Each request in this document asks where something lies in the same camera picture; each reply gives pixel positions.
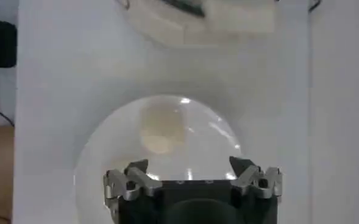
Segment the transparent dome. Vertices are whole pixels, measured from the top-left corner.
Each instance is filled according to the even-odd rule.
[[[114,111],[92,134],[75,171],[81,224],[112,223],[103,201],[102,177],[148,160],[155,180],[236,178],[229,156],[241,148],[227,122],[209,107],[185,97],[153,96]]]

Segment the white object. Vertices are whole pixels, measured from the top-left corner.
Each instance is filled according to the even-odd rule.
[[[271,33],[275,0],[204,0],[207,26],[213,32]]]
[[[168,46],[208,46],[240,43],[249,34],[274,31],[274,0],[204,0],[205,18],[162,0],[121,1],[129,22]]]
[[[147,174],[158,180],[223,180],[235,176],[229,156],[241,155],[227,122],[205,105],[177,96],[136,100],[105,119],[80,156],[75,171],[79,223],[113,224],[103,204],[107,170],[148,159]]]

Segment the black device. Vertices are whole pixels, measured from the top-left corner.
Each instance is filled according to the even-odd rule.
[[[157,181],[148,161],[104,175],[105,204],[116,224],[276,224],[282,174],[230,157],[235,180]]]

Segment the white wall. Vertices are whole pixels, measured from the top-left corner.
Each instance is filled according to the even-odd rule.
[[[312,16],[313,223],[359,223],[359,0]]]

